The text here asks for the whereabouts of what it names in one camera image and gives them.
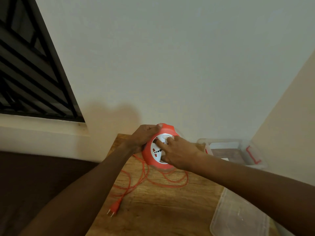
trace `wood grain surface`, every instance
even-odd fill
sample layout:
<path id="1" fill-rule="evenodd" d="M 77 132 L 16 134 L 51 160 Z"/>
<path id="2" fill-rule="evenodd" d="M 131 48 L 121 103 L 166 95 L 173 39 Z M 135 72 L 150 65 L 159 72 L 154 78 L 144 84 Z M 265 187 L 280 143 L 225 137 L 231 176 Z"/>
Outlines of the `wood grain surface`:
<path id="1" fill-rule="evenodd" d="M 118 134 L 110 154 L 128 135 Z M 134 185 L 142 171 L 140 161 L 131 157 L 124 168 L 131 174 Z M 179 179 L 184 175 L 176 170 L 171 179 Z M 162 174 L 150 169 L 148 178 L 162 184 L 168 184 Z M 127 186 L 128 177 L 120 173 L 116 185 Z M 155 186 L 145 180 L 132 193 L 124 197 L 117 215 L 107 215 L 109 207 L 118 198 L 111 194 L 122 193 L 112 188 L 99 214 L 95 218 L 86 236 L 102 235 L 212 235 L 209 227 L 218 205 L 223 186 L 203 177 L 189 173 L 189 183 L 182 188 L 165 188 Z M 270 236 L 279 236 L 273 222 Z"/>

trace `forearm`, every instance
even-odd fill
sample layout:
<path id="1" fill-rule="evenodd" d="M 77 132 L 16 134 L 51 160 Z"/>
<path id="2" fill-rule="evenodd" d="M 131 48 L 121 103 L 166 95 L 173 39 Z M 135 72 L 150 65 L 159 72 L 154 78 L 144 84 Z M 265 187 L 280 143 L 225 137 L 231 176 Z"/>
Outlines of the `forearm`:
<path id="1" fill-rule="evenodd" d="M 315 187 L 207 154 L 196 158 L 191 171 L 232 190 L 295 235 L 315 235 Z"/>
<path id="2" fill-rule="evenodd" d="M 20 235 L 85 235 L 133 151 L 126 143 L 120 145 L 52 199 Z"/>

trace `person's right arm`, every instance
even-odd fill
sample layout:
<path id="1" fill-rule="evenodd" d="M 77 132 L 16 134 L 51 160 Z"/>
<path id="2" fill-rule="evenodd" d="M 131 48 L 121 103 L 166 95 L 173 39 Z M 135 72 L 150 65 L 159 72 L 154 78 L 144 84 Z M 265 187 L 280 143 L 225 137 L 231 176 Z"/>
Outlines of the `person's right arm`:
<path id="1" fill-rule="evenodd" d="M 228 188 L 296 236 L 315 235 L 314 186 L 215 158 L 178 136 L 167 142 L 156 142 L 164 162 Z"/>

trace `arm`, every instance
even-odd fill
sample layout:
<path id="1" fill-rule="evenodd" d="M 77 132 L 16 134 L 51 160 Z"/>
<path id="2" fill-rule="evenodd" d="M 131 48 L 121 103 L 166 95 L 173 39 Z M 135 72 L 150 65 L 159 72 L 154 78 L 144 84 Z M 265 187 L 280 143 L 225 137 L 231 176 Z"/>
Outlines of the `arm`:
<path id="1" fill-rule="evenodd" d="M 84 236 L 124 164 L 160 128 L 159 125 L 141 125 L 97 167 L 73 182 L 42 208 L 20 236 Z"/>
<path id="2" fill-rule="evenodd" d="M 167 142 L 156 142 L 165 151 L 164 162 L 228 188 L 296 236 L 315 235 L 314 186 L 215 158 L 180 137 Z"/>

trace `hand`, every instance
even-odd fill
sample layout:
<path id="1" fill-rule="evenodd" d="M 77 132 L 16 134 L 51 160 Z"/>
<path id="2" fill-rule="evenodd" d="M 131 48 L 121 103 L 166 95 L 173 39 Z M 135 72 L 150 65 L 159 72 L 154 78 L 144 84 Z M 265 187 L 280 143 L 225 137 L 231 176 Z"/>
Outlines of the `hand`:
<path id="1" fill-rule="evenodd" d="M 157 125 L 141 125 L 126 140 L 127 145 L 134 148 L 134 153 L 140 152 L 142 145 L 146 144 L 154 134 L 158 133 L 162 126 L 162 123 Z"/>
<path id="2" fill-rule="evenodd" d="M 167 138 L 168 145 L 165 145 L 160 140 L 156 140 L 155 144 L 165 151 L 165 155 L 161 160 L 175 166 L 181 170 L 191 171 L 192 165 L 200 154 L 203 154 L 193 143 L 186 141 L 180 136 Z"/>

